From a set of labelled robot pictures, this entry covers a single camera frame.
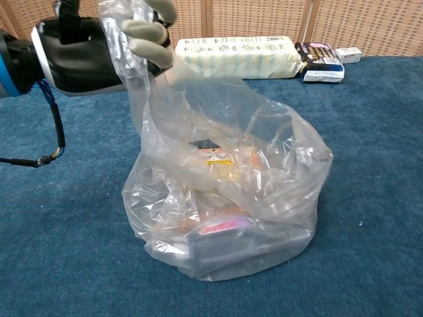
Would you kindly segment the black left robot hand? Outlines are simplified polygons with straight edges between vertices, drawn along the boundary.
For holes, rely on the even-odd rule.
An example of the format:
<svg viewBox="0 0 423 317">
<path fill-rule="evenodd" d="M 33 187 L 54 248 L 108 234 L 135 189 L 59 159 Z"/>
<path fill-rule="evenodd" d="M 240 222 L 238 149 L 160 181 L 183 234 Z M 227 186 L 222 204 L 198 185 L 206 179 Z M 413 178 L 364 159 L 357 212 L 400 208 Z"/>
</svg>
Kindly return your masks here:
<svg viewBox="0 0 423 317">
<path fill-rule="evenodd" d="M 130 54 L 146 61 L 159 76 L 174 63 L 169 27 L 177 20 L 172 1 L 147 1 L 151 20 L 126 18 L 111 31 L 110 23 L 81 17 L 78 1 L 55 1 L 55 16 L 40 21 L 31 32 L 36 55 L 47 82 L 67 96 L 110 92 L 122 86 L 110 57 L 113 36 L 128 39 Z"/>
</svg>

